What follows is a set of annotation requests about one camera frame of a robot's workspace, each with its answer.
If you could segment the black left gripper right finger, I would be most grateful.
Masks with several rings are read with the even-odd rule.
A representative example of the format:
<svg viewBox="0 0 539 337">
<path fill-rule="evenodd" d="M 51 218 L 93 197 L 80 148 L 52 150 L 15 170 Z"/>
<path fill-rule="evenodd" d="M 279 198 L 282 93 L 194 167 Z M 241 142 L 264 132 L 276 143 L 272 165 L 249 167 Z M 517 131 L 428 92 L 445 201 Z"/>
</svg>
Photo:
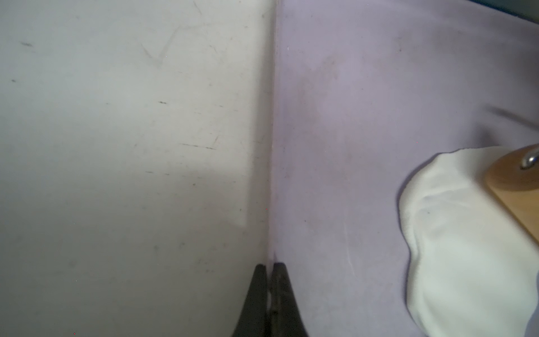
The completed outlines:
<svg viewBox="0 0 539 337">
<path fill-rule="evenodd" d="M 273 265 L 269 287 L 269 336 L 308 337 L 284 263 Z"/>
</svg>

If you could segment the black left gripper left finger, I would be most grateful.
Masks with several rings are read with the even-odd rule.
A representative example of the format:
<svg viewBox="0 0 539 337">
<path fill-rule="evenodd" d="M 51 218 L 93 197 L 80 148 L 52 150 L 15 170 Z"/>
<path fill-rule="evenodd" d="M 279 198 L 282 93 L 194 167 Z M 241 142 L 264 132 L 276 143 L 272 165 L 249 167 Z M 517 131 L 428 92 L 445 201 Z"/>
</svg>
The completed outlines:
<svg viewBox="0 0 539 337">
<path fill-rule="evenodd" d="M 268 305 L 268 277 L 266 267 L 258 264 L 232 337 L 265 336 Z"/>
</svg>

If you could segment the white dough lump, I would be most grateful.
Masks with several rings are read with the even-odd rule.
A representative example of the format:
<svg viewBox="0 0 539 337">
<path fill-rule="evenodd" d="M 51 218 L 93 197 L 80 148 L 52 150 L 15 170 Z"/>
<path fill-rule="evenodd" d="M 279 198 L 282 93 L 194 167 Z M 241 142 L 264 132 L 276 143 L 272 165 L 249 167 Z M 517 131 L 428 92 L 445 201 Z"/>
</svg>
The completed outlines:
<svg viewBox="0 0 539 337">
<path fill-rule="evenodd" d="M 505 154 L 438 154 L 400 196 L 406 305 L 428 336 L 538 335 L 538 245 L 483 183 Z"/>
</svg>

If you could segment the lilac silicone mat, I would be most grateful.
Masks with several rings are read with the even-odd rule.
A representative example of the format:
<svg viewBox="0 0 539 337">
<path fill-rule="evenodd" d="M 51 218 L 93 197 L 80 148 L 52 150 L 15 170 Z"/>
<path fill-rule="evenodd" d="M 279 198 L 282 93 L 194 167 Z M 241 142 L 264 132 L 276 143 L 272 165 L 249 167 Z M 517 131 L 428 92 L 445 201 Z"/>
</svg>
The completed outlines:
<svg viewBox="0 0 539 337">
<path fill-rule="evenodd" d="M 401 187 L 440 152 L 537 143 L 538 25 L 471 1 L 279 1 L 269 262 L 311 336 L 419 336 Z"/>
</svg>

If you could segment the wooden rolling pin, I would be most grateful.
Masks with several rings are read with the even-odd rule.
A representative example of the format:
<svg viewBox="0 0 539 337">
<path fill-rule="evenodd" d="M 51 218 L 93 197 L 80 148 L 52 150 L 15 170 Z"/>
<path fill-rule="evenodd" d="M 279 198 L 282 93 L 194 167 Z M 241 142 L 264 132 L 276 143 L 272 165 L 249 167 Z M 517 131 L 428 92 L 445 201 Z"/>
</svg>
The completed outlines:
<svg viewBox="0 0 539 337">
<path fill-rule="evenodd" d="M 495 198 L 538 241 L 538 145 L 503 155 L 488 168 L 485 183 Z"/>
</svg>

